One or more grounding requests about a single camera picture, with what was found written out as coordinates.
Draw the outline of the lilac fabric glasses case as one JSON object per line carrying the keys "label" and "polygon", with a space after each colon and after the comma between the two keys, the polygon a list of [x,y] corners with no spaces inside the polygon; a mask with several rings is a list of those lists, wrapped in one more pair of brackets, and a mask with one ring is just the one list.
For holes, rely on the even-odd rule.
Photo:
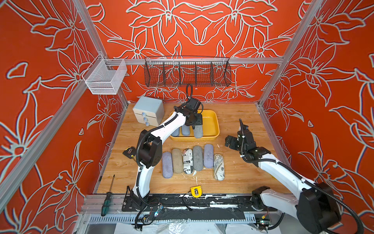
{"label": "lilac fabric glasses case", "polygon": [[204,146],[204,166],[208,169],[214,166],[214,147],[212,144]]}

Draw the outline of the yellow plastic storage tray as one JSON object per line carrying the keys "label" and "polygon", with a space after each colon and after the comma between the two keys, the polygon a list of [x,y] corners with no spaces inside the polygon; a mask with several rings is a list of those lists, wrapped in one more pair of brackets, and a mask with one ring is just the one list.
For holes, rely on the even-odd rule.
{"label": "yellow plastic storage tray", "polygon": [[220,134],[220,127],[218,123],[218,118],[216,113],[213,110],[204,110],[202,113],[203,117],[203,131],[204,136],[202,138],[195,138],[193,133],[193,128],[191,128],[190,136],[183,136],[181,127],[180,127],[180,135],[178,137],[170,136],[172,140],[175,141],[213,141],[215,140]]}

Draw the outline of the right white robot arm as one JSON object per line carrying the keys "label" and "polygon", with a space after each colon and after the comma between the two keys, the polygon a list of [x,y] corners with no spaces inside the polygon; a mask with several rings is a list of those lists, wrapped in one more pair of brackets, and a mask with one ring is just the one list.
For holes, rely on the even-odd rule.
{"label": "right white robot arm", "polygon": [[305,178],[279,161],[266,148],[258,147],[247,125],[240,124],[237,136],[227,136],[225,146],[238,151],[244,162],[268,172],[290,191],[290,194],[282,194],[267,186],[259,187],[252,191],[250,204],[253,209],[261,211],[272,207],[297,219],[311,234],[330,234],[329,228],[341,221],[339,207],[342,206],[354,218],[356,233],[364,232],[357,213],[337,199],[329,185]]}

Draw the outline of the light blue glasses case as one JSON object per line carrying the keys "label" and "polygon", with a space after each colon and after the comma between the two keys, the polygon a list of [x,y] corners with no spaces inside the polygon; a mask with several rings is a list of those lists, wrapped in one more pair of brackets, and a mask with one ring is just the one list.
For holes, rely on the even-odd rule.
{"label": "light blue glasses case", "polygon": [[178,137],[180,135],[180,129],[178,128],[178,129],[176,129],[172,134],[171,134],[171,136],[173,136],[173,137]]}
{"label": "light blue glasses case", "polygon": [[185,137],[188,137],[191,134],[191,128],[189,126],[186,126],[186,125],[183,125],[181,127],[181,131],[182,131],[182,135],[185,136]]}

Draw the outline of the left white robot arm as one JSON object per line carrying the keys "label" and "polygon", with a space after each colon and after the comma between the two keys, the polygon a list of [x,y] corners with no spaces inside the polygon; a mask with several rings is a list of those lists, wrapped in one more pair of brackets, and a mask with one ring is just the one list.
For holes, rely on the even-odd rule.
{"label": "left white robot arm", "polygon": [[203,125],[202,103],[193,97],[193,85],[186,87],[187,101],[179,106],[174,106],[174,112],[158,127],[151,130],[143,130],[139,135],[135,151],[138,166],[136,181],[130,193],[130,198],[140,208],[156,206],[157,199],[148,201],[150,183],[154,167],[162,159],[163,143],[171,134],[182,126],[191,126],[193,129]]}

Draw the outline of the map print glasses case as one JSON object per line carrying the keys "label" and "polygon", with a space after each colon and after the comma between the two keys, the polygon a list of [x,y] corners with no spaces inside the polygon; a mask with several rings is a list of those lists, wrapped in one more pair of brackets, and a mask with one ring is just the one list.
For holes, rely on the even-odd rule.
{"label": "map print glasses case", "polygon": [[213,177],[217,181],[225,179],[224,158],[221,154],[215,154],[213,157]]}

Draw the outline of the grey fabric glasses case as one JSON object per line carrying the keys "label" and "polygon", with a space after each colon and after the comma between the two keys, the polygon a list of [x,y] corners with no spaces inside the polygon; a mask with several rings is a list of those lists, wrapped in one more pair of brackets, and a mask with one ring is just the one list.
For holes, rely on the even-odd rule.
{"label": "grey fabric glasses case", "polygon": [[193,129],[193,133],[195,138],[202,138],[204,136],[203,126],[196,125]]}

